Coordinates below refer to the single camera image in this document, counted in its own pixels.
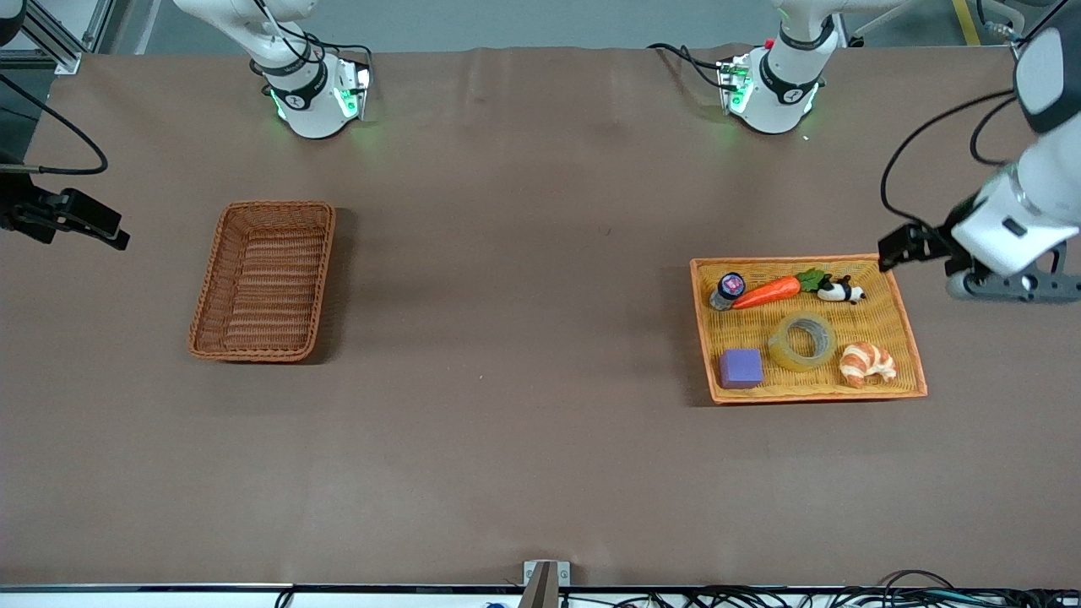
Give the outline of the yellowish clear tape roll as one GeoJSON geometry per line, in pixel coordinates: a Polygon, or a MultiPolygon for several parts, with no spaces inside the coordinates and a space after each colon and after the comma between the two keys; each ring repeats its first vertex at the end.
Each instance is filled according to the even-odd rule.
{"type": "Polygon", "coordinates": [[[815,312],[792,312],[784,316],[769,335],[769,358],[788,371],[808,372],[833,358],[837,342],[835,325],[828,319],[815,312]],[[789,339],[795,328],[811,338],[813,353],[810,355],[796,351],[795,344],[789,339]]]}

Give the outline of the orange wicker basket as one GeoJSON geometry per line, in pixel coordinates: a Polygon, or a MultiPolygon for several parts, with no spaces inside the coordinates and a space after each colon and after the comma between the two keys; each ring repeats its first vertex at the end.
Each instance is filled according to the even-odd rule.
{"type": "Polygon", "coordinates": [[[929,393],[899,285],[870,253],[831,257],[695,257],[690,264],[703,364],[717,405],[922,398],[929,393]],[[744,309],[717,308],[720,281],[747,289],[802,281],[800,293],[744,309]],[[895,374],[850,381],[846,347],[872,344],[895,374]]]}

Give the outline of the brown wicker basket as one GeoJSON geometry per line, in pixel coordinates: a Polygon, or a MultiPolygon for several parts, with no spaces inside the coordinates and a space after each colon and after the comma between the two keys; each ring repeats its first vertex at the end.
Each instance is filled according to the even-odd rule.
{"type": "Polygon", "coordinates": [[[187,334],[201,361],[294,364],[313,352],[336,210],[246,201],[221,212],[187,334]]]}

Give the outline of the black white panda toy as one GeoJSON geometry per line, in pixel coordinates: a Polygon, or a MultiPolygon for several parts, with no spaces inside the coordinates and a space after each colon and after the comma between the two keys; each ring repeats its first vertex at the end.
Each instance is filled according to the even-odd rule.
{"type": "Polygon", "coordinates": [[[852,305],[867,298],[864,289],[853,285],[850,274],[843,274],[841,277],[824,274],[814,293],[822,301],[848,301],[852,305]]]}

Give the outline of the toy croissant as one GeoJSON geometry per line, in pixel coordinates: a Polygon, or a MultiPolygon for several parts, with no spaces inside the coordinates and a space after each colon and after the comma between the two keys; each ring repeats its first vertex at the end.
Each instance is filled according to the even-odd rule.
{"type": "Polygon", "coordinates": [[[872,343],[858,341],[841,353],[839,371],[852,388],[863,389],[869,376],[880,376],[891,383],[897,376],[897,365],[891,354],[872,343]]]}

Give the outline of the orange toy carrot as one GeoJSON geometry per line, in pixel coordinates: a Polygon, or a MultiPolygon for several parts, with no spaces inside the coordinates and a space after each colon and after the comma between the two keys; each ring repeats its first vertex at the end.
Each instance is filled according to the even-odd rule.
{"type": "Polygon", "coordinates": [[[783,301],[799,296],[801,293],[818,291],[819,285],[826,274],[820,269],[808,269],[798,274],[788,274],[778,280],[769,281],[768,285],[760,285],[750,291],[740,294],[733,301],[731,309],[747,309],[752,307],[763,307],[773,301],[783,301]]]}

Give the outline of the small bottle purple lid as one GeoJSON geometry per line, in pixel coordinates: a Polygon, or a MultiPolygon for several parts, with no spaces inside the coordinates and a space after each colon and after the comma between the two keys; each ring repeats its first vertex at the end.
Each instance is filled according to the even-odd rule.
{"type": "Polygon", "coordinates": [[[732,309],[735,303],[744,296],[746,292],[746,281],[740,273],[729,272],[722,274],[713,292],[708,298],[708,304],[713,310],[725,312],[732,309]]]}

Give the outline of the purple foam cube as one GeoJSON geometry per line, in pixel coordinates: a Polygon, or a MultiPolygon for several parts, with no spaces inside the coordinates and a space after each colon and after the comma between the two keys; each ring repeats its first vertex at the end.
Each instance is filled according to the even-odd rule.
{"type": "Polygon", "coordinates": [[[750,389],[764,382],[761,351],[726,349],[718,359],[719,385],[724,389],[750,389]]]}

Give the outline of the brown table cover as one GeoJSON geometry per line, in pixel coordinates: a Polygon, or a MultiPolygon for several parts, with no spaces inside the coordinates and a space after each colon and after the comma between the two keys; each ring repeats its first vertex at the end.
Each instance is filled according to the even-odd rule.
{"type": "Polygon", "coordinates": [[[89,57],[51,107],[101,176],[40,177],[130,247],[0,232],[0,584],[1081,589],[1081,307],[956,301],[899,267],[929,396],[713,407],[693,257],[872,252],[903,138],[1007,88],[1002,47],[843,50],[759,136],[642,50],[375,61],[305,141],[240,57],[89,57]],[[201,361],[221,212],[321,201],[305,361],[201,361]]]}

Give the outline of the aluminium frame profile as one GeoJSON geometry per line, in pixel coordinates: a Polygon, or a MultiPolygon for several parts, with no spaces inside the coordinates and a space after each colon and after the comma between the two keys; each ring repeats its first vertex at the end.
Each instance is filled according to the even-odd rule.
{"type": "Polygon", "coordinates": [[[15,67],[53,67],[75,74],[85,54],[103,52],[118,0],[24,0],[19,32],[0,47],[15,67]]]}
{"type": "Polygon", "coordinates": [[[1019,47],[1027,45],[1027,43],[1030,42],[1030,40],[1035,38],[1036,35],[1041,32],[1047,26],[1047,24],[1057,16],[1057,13],[1062,11],[1062,8],[1065,8],[1066,4],[1070,3],[1070,0],[1017,0],[1017,1],[1019,1],[1019,3],[1022,3],[1023,5],[1032,8],[1042,8],[1042,13],[1039,15],[1039,18],[1035,19],[1035,23],[1032,24],[1027,24],[1027,26],[1024,27],[1023,32],[1019,34],[1019,38],[1017,38],[1017,45],[1019,47]]]}

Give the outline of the brown post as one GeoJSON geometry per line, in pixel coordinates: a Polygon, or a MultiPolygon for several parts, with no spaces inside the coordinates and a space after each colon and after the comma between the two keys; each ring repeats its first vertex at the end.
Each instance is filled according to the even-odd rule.
{"type": "Polygon", "coordinates": [[[560,608],[559,561],[526,561],[525,586],[517,608],[560,608]]]}

